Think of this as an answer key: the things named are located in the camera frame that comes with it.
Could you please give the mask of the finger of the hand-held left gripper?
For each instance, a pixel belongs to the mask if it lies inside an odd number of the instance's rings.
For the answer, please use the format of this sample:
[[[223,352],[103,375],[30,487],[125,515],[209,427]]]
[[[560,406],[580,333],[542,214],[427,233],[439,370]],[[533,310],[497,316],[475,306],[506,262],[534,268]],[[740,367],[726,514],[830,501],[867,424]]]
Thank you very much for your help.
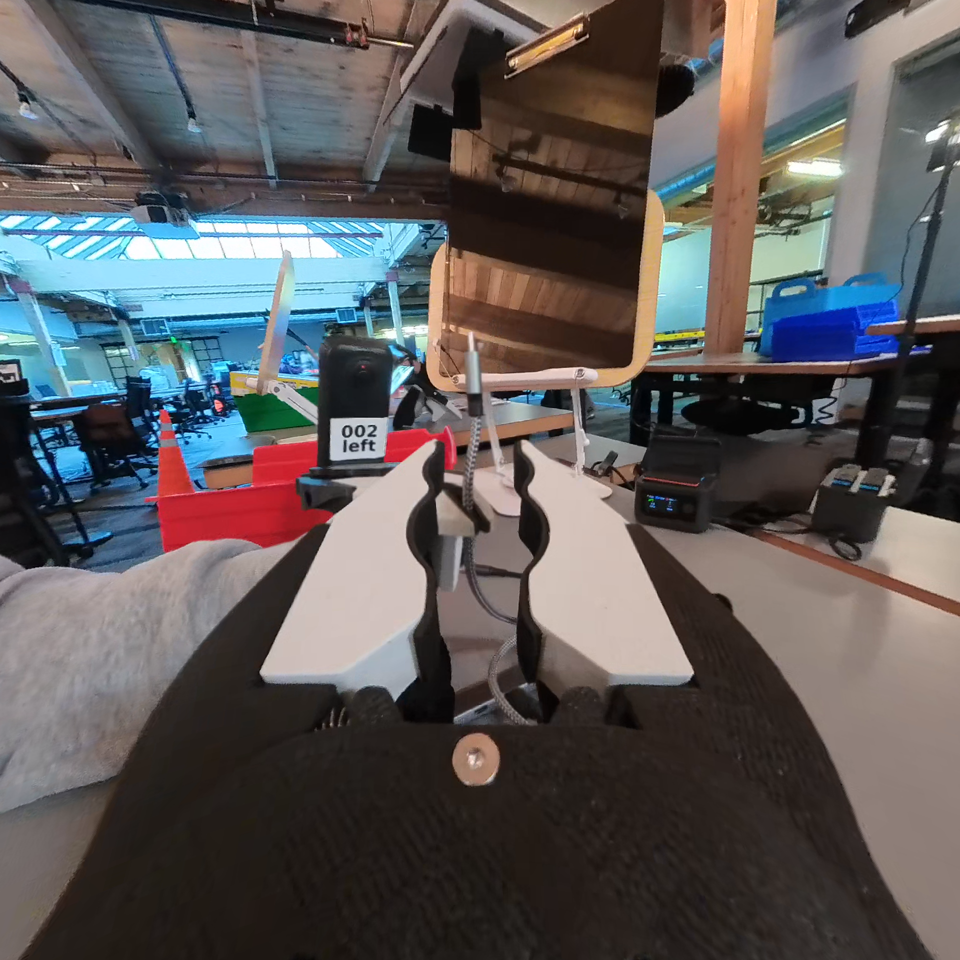
[[[472,507],[463,504],[462,485],[445,482],[436,498],[437,531],[440,537],[475,538],[491,532],[494,511],[478,493]]]
[[[439,592],[454,592],[464,566],[464,547],[472,546],[471,536],[440,534],[437,537],[437,588]]]

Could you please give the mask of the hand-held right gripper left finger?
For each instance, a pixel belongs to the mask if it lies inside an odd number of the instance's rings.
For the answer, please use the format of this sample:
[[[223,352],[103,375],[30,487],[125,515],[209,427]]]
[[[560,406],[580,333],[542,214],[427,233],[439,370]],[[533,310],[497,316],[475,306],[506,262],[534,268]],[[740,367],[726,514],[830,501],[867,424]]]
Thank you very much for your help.
[[[328,685],[345,702],[381,688],[405,719],[452,721],[434,563],[445,467],[444,445],[429,441],[334,515],[262,662],[265,683]]]

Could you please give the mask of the red plastic bin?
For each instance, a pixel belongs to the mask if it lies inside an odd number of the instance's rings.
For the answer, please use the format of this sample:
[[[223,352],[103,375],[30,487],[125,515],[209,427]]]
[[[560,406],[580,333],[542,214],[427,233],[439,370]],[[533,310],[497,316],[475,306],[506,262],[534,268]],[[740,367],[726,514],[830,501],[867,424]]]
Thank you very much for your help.
[[[271,547],[306,536],[321,573],[357,563],[398,572],[404,585],[433,583],[436,501],[457,459],[453,434],[390,432],[389,424],[386,416],[321,421],[311,440],[254,450],[249,487],[161,495],[164,551],[223,540]]]

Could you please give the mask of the green bin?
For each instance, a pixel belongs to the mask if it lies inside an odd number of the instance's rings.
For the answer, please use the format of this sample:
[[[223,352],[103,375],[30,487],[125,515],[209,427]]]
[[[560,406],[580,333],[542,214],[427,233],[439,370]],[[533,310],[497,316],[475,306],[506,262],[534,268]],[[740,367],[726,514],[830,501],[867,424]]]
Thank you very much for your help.
[[[311,420],[276,395],[257,393],[258,376],[256,374],[250,371],[234,370],[229,374],[229,381],[229,390],[234,405],[239,411],[248,434],[316,426],[315,420]],[[316,408],[318,401],[317,377],[304,378],[281,375],[278,382],[294,389],[304,402]]]

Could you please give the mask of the white stand with tilted panel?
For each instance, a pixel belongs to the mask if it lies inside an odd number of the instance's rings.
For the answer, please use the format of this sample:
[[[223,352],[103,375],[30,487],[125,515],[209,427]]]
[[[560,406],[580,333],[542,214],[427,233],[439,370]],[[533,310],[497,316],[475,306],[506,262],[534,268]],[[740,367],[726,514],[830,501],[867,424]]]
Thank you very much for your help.
[[[318,410],[316,404],[302,396],[296,387],[286,384],[280,379],[282,349],[289,330],[295,289],[296,277],[293,256],[288,250],[284,250],[273,291],[260,365],[253,380],[252,389],[258,396],[276,398],[293,409],[311,425],[317,426]]]

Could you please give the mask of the black charger with display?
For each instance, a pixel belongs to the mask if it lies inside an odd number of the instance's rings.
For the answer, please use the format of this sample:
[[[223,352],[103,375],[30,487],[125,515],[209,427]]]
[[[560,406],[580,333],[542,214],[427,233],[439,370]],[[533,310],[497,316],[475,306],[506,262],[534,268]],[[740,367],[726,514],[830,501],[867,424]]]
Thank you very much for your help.
[[[718,438],[651,433],[633,486],[633,514],[644,525],[688,534],[714,520],[723,447]]]

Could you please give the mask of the white tablet stand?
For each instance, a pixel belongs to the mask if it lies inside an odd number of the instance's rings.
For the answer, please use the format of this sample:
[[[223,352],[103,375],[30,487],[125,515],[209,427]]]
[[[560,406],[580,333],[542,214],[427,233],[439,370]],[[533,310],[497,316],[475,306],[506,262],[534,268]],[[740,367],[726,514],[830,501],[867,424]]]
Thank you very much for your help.
[[[449,381],[451,390],[464,393],[469,398],[483,398],[481,412],[469,414],[473,420],[482,417],[494,461],[492,467],[475,467],[472,473],[474,493],[481,502],[503,517],[517,518],[521,513],[521,498],[514,487],[514,468],[503,459],[491,404],[494,393],[536,387],[570,391],[575,462],[567,472],[577,480],[581,489],[600,499],[609,498],[609,489],[585,473],[586,448],[589,442],[584,429],[584,404],[580,397],[580,388],[592,386],[598,378],[598,371],[585,366],[570,366],[524,373],[482,373],[478,357],[476,351],[465,354],[464,372],[453,375]]]

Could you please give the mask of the orange traffic cone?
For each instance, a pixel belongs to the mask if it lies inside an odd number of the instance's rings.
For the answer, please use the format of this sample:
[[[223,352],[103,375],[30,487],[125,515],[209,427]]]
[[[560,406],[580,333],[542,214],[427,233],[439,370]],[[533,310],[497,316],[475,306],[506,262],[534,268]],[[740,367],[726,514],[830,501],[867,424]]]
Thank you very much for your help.
[[[186,466],[183,451],[166,409],[159,413],[159,446],[156,495],[145,498],[146,504],[157,503],[161,498],[199,493]]]

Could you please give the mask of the black office chair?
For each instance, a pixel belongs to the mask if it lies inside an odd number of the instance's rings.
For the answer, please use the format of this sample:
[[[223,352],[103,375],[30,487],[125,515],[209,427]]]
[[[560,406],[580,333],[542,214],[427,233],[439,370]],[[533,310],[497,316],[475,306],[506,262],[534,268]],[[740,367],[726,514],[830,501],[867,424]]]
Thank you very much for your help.
[[[124,477],[135,480],[140,490],[148,488],[149,480],[141,474],[155,476],[159,458],[148,379],[127,378],[122,400],[90,404],[73,425],[90,466],[92,493]]]

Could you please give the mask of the wood-rimmed reflective panel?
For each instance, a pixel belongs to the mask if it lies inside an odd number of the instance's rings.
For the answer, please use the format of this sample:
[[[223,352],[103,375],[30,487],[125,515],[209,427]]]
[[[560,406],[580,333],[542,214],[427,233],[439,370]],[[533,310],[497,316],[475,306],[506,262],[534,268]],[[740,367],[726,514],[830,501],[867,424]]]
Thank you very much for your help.
[[[630,381],[653,349],[664,209],[649,187],[664,2],[607,2],[528,38],[467,26],[451,78],[446,241],[426,369],[586,367]]]

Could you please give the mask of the black battery charger case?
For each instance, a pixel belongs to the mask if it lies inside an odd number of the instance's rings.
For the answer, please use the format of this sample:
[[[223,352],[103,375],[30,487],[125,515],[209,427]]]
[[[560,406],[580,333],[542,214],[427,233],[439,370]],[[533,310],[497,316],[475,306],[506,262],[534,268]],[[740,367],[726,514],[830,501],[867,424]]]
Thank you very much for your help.
[[[873,543],[890,506],[896,478],[885,466],[843,463],[817,488],[810,530],[856,546]]]

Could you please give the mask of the desk with blue bins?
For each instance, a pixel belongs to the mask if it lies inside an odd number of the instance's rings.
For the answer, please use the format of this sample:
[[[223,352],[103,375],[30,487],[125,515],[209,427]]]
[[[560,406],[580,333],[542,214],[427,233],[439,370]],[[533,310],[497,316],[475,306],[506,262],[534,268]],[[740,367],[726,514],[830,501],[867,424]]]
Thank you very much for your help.
[[[942,466],[954,437],[958,407],[958,314],[921,318],[914,327],[916,345],[930,346],[929,361],[937,374],[922,436],[934,444],[932,465]],[[893,433],[897,400],[903,382],[897,376],[897,356],[885,354],[850,361],[775,363],[757,353],[705,356],[697,351],[673,351],[655,356],[630,385],[630,442],[645,446],[656,427],[673,422],[678,394],[737,393],[744,378],[868,378],[870,392],[861,418],[855,462],[878,467],[886,459]]]

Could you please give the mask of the blue stacking bin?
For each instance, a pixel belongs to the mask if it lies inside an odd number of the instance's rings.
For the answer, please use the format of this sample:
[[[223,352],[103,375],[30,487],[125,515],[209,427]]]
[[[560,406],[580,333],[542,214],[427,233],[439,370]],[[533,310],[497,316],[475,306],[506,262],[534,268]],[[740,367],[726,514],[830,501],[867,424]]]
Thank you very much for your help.
[[[761,334],[759,353],[774,363],[849,362],[896,354],[897,336],[868,332],[896,318],[894,301],[778,318]]]

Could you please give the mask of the studio light on stand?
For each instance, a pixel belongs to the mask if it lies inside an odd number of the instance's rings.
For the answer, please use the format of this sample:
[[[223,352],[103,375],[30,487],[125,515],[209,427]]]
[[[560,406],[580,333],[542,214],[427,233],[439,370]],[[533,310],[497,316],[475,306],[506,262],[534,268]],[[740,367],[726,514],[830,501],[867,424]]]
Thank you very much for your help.
[[[884,464],[894,426],[897,403],[902,394],[910,355],[916,345],[916,328],[920,306],[926,292],[930,268],[941,226],[946,198],[954,169],[959,159],[959,108],[947,114],[935,129],[927,171],[939,174],[931,194],[932,206],[926,224],[926,234],[918,260],[913,287],[907,304],[902,329],[895,335],[897,352],[893,366],[886,372],[888,379],[872,382],[870,400],[858,438],[857,458],[865,468]]]

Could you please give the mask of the blue handled tote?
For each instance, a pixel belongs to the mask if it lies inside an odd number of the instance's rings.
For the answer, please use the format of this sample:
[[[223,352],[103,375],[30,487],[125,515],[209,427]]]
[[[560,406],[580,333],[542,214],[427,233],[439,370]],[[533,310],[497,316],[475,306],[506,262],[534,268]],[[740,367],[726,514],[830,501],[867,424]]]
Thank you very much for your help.
[[[777,283],[763,308],[763,327],[781,318],[803,316],[853,306],[896,301],[902,287],[889,283],[883,272],[860,273],[840,285],[818,286],[813,277],[793,277]]]

